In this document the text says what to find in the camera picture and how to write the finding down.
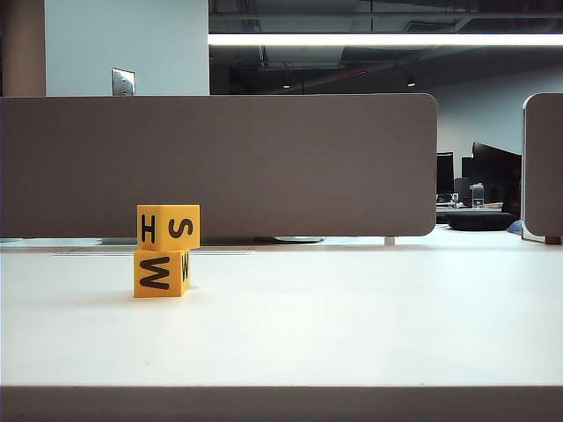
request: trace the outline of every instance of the ceiling light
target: ceiling light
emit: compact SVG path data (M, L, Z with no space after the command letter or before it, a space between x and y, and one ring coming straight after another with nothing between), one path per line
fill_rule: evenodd
M563 34L211 33L211 46L563 46Z

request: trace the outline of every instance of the exposed ceiling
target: exposed ceiling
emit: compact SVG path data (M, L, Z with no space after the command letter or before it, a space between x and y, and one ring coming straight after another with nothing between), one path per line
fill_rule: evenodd
M563 33L562 0L209 0L211 33ZM211 92L408 91L563 64L551 48L210 47Z

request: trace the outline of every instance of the pipe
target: pipe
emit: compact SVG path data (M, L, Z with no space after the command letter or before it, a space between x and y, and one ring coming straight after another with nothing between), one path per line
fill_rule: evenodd
M477 11L358 11L346 13L237 13L218 12L209 13L211 20L256 20L262 18L436 18L436 19L541 19L563 18L563 12L533 12L533 13L506 13L506 12L477 12Z

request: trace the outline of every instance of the black monitor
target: black monitor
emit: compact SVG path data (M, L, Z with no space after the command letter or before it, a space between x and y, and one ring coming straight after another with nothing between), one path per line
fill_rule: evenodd
M484 143L473 143L471 178L483 183L520 183L522 156L490 147Z
M461 177L469 178L472 174L472 158L470 156L461 157Z
M522 156L483 143L473 143L472 183L483 183L485 202L503 202L503 211L517 218L520 218L521 176Z
M454 193L454 153L437 154L436 193Z

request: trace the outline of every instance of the yellow cube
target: yellow cube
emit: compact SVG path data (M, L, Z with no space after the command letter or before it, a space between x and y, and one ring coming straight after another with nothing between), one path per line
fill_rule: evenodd
M190 286L190 251L145 251L134 254L134 297L182 296Z
M200 247L199 205L137 205L137 247L178 251Z

